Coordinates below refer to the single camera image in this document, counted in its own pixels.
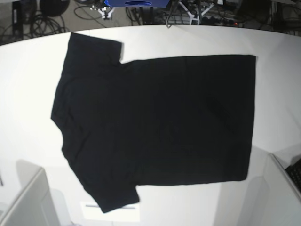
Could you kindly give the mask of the black T-shirt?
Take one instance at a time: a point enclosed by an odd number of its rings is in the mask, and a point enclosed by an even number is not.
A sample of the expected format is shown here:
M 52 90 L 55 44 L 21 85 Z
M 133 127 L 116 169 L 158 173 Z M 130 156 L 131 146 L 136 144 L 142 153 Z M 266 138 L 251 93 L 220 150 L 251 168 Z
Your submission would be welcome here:
M 51 113 L 64 157 L 102 212 L 139 202 L 137 186 L 245 180 L 256 57 L 123 64 L 121 49 L 71 34 Z

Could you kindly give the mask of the black power strip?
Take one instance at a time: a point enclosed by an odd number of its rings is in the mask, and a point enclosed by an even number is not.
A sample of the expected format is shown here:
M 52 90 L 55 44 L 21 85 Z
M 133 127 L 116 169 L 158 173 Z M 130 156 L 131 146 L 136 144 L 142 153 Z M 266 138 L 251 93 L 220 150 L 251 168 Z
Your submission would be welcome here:
M 239 23 L 233 19 L 214 17 L 214 16 L 203 17 L 201 24 L 202 25 L 212 25 L 212 26 L 239 26 Z

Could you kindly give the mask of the blue box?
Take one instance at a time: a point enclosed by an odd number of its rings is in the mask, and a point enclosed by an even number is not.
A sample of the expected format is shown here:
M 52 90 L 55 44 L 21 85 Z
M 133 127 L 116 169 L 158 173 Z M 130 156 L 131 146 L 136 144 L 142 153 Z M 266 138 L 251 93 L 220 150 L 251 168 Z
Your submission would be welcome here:
M 170 0 L 105 0 L 111 7 L 166 7 Z

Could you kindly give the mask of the white left partition panel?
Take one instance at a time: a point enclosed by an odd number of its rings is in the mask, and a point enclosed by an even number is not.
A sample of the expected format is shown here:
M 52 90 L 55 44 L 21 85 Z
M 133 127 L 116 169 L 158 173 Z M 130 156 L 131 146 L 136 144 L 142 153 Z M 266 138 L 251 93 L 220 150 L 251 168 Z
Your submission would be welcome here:
M 16 170 L 22 184 L 0 217 L 2 226 L 59 226 L 44 168 L 19 160 Z

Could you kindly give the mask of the white partition panel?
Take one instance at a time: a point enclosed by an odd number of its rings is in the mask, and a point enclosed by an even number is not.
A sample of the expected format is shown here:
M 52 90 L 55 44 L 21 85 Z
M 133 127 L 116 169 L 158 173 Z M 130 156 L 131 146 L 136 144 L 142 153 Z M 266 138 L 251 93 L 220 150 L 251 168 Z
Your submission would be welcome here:
M 22 184 L 0 217 L 2 226 L 59 226 L 44 168 L 19 160 L 16 170 Z
M 263 175 L 247 188 L 239 226 L 299 226 L 301 195 L 278 159 L 270 154 Z

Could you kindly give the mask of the white right partition panel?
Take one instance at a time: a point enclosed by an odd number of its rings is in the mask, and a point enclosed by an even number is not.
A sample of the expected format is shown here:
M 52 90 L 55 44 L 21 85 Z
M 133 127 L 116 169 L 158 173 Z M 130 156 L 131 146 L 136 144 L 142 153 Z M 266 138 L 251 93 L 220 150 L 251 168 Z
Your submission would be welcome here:
M 270 154 L 263 175 L 247 188 L 239 226 L 299 226 L 301 195 L 278 159 Z

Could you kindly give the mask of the black keyboard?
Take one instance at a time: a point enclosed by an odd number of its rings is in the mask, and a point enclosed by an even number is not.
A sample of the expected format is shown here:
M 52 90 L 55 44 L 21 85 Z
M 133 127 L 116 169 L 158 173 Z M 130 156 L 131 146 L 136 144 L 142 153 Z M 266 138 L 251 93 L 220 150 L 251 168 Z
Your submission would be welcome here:
M 286 172 L 300 192 L 301 191 L 301 159 L 299 159 L 295 164 L 286 168 Z

